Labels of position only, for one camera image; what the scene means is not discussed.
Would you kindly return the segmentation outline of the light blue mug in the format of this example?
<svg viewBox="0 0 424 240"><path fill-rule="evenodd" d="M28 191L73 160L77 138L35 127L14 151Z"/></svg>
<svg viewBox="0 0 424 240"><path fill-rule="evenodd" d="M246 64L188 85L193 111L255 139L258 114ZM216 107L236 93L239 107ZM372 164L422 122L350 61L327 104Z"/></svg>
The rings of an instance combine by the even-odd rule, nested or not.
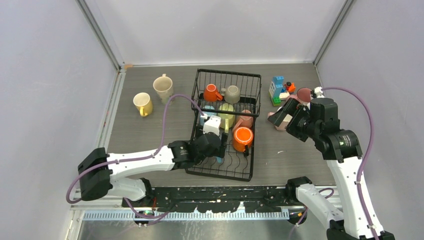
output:
<svg viewBox="0 0 424 240"><path fill-rule="evenodd" d="M215 110L215 108L214 108L212 105L205 105L205 106L204 106L204 109L205 109L205 110ZM210 116L216 116L216 115L217 115L217 113L216 113L216 112L205 111L205 110L203 110L203 113L207 114L209 117L210 117ZM199 124L200 124L201 126L203 126L206 120L205 120L205 119L203 119L201 116L202 116L202 115L200 114L200 117L199 117Z"/></svg>

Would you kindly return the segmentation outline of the orange mug front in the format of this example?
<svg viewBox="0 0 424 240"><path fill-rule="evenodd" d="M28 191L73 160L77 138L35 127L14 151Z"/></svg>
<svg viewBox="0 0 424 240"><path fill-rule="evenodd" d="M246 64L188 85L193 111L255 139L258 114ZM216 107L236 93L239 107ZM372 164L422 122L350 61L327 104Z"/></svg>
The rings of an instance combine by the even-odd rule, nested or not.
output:
<svg viewBox="0 0 424 240"><path fill-rule="evenodd" d="M253 140L254 134L250 128L238 127L232 135L232 146L237 152L243 153L247 157L250 154L249 149L253 144Z"/></svg>

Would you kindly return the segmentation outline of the cream floral tall mug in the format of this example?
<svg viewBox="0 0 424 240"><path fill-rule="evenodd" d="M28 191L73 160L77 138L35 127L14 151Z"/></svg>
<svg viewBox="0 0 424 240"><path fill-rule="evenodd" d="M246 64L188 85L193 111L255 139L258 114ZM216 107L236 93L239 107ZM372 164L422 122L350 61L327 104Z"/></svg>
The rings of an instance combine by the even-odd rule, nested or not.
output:
<svg viewBox="0 0 424 240"><path fill-rule="evenodd" d="M174 84L172 79L163 73L160 77L153 81L152 86L161 102L166 105L170 97L174 94Z"/></svg>

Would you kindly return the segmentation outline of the yellow mug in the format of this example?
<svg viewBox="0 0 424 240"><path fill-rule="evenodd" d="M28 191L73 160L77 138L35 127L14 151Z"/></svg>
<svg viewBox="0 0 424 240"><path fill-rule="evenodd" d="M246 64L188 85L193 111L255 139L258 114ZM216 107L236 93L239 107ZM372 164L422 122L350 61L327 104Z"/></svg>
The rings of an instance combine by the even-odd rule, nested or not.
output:
<svg viewBox="0 0 424 240"><path fill-rule="evenodd" d="M133 104L142 117L146 117L153 112L153 102L146 92L140 92L133 97Z"/></svg>

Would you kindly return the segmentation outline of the pink faceted mug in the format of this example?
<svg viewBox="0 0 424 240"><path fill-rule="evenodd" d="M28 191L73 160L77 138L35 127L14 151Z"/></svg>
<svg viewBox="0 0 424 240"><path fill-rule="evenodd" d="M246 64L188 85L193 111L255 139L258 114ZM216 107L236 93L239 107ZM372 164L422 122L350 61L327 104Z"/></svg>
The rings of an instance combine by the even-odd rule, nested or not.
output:
<svg viewBox="0 0 424 240"><path fill-rule="evenodd" d="M282 120L282 122L279 124L279 125L276 125L276 123L275 123L275 120L274 119L271 119L271 120L269 120L269 118L272 116L272 115L274 115L274 114L276 114L276 116L277 117L280 117L281 116L281 114L280 113L275 113L275 112L269 112L268 114L267 114L267 119L268 119L268 121L274 126L274 128L277 130L277 131L286 131L286 127L287 127L287 125L289 124L289 122L292 120L292 116L291 115L288 115L288 114L286 114L285 116L284 116L284 119Z"/></svg>

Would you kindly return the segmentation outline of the pink round mug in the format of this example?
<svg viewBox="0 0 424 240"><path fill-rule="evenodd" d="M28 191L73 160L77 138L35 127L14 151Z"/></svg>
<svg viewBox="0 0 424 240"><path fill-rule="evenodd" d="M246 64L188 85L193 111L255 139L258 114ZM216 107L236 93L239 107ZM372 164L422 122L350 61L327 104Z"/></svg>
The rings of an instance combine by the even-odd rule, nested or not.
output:
<svg viewBox="0 0 424 240"><path fill-rule="evenodd" d="M308 104L311 101L311 89L307 87L300 88L296 94L291 94L286 98L288 101L289 99L295 99L301 104Z"/></svg>

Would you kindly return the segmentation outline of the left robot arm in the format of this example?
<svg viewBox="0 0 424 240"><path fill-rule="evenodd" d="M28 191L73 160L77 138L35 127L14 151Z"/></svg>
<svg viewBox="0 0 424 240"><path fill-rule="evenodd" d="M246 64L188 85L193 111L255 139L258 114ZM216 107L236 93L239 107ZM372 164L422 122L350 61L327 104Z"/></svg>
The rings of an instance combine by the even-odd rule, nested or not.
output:
<svg viewBox="0 0 424 240"><path fill-rule="evenodd" d="M148 207L154 199L150 182L131 176L189 169L207 158L223 158L227 139L227 133L209 132L194 140L177 140L149 151L106 153L104 147L96 148L77 167L80 198L93 201L109 195Z"/></svg>

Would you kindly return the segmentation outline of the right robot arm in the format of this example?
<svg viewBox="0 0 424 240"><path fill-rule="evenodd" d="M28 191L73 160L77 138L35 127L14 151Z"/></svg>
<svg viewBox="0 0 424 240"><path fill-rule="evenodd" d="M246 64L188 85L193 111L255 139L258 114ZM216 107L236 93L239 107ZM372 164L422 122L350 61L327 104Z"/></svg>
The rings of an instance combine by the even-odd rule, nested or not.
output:
<svg viewBox="0 0 424 240"><path fill-rule="evenodd" d="M285 198L302 203L326 228L329 240L393 240L375 215L365 178L360 173L363 153L357 135L340 128L338 105L331 98L314 98L309 106L289 99L267 119L275 126L284 118L288 134L302 142L312 139L334 177L342 209L324 198L306 176L287 181Z"/></svg>

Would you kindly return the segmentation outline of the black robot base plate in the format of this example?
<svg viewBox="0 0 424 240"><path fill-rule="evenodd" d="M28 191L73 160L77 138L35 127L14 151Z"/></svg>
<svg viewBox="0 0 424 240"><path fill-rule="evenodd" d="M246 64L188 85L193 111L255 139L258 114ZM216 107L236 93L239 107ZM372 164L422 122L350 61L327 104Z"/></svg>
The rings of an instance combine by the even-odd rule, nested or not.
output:
<svg viewBox="0 0 424 240"><path fill-rule="evenodd" d="M278 186L156 187L146 200L131 201L134 208L155 206L157 211L178 213L234 213L244 206L247 213L276 213L281 207L304 208Z"/></svg>

